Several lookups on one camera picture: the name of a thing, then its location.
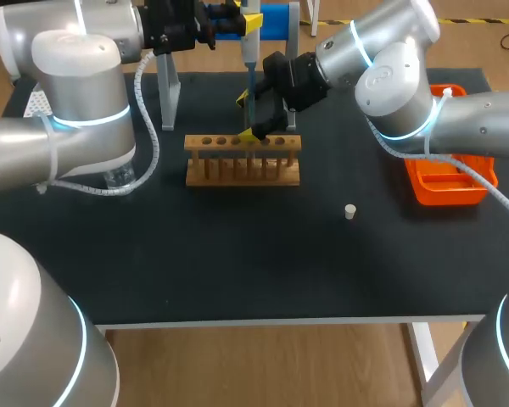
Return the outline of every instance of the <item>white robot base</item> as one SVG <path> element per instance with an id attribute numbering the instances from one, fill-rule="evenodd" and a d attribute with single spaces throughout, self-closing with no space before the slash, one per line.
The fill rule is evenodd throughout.
<path id="1" fill-rule="evenodd" d="M 0 235 L 0 407 L 115 407 L 113 350 L 78 305 Z"/>

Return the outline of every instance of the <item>yellow clip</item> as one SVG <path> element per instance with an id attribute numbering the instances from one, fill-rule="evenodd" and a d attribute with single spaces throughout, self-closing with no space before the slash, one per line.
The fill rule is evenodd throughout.
<path id="1" fill-rule="evenodd" d="M 249 95 L 249 89 L 245 89 L 239 98 L 236 99 L 236 105 L 240 108 L 245 106 L 245 98 Z"/>
<path id="2" fill-rule="evenodd" d="M 262 13 L 244 14 L 243 17 L 245 18 L 245 35 L 258 30 L 264 23 L 264 15 Z"/>
<path id="3" fill-rule="evenodd" d="M 259 139 L 253 136 L 253 129 L 249 128 L 238 134 L 239 139 L 242 142 L 258 142 Z"/>

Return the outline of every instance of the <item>wooden test tube rack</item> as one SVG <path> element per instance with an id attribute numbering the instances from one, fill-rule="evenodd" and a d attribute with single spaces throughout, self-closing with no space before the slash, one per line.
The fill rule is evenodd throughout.
<path id="1" fill-rule="evenodd" d="M 189 187 L 293 187 L 299 185 L 297 154 L 300 136 L 267 136 L 262 142 L 244 142 L 238 136 L 185 136 Z M 247 158 L 202 159 L 200 152 L 226 154 L 243 151 Z M 282 153 L 282 158 L 249 158 L 252 153 Z"/>

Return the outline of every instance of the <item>black tabletop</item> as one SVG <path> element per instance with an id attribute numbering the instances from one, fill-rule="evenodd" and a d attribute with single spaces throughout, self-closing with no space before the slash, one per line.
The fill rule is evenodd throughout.
<path id="1" fill-rule="evenodd" d="M 480 70 L 429 78 L 489 90 Z M 418 204 L 403 162 L 377 145 L 353 92 L 332 92 L 298 115 L 300 187 L 186 188 L 184 135 L 241 131 L 234 101 L 246 77 L 180 79 L 176 129 L 159 134 L 159 167 L 131 196 L 41 196 L 33 187 L 0 195 L 0 232 L 95 323 L 483 314 L 509 289 L 506 210 L 492 197 L 474 208 Z M 23 114 L 32 86 L 21 80 L 4 115 Z M 143 89 L 159 125 L 154 75 Z M 141 174 L 150 145 L 131 106 Z M 495 168 L 509 196 L 509 160 Z M 352 221 L 346 204 L 358 208 Z"/>

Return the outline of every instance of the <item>orange tray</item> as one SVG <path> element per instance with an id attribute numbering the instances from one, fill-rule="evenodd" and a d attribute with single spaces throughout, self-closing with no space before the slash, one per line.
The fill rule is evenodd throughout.
<path id="1" fill-rule="evenodd" d="M 443 96 L 446 87 L 452 88 L 453 96 L 465 96 L 466 91 L 458 85 L 431 85 L 434 96 Z M 494 173 L 494 159 L 474 155 L 453 154 L 453 158 L 476 170 L 495 187 L 498 179 Z M 417 201 L 427 206 L 476 205 L 488 193 L 471 176 L 460 172 L 454 165 L 433 163 L 427 159 L 405 159 L 407 173 Z"/>

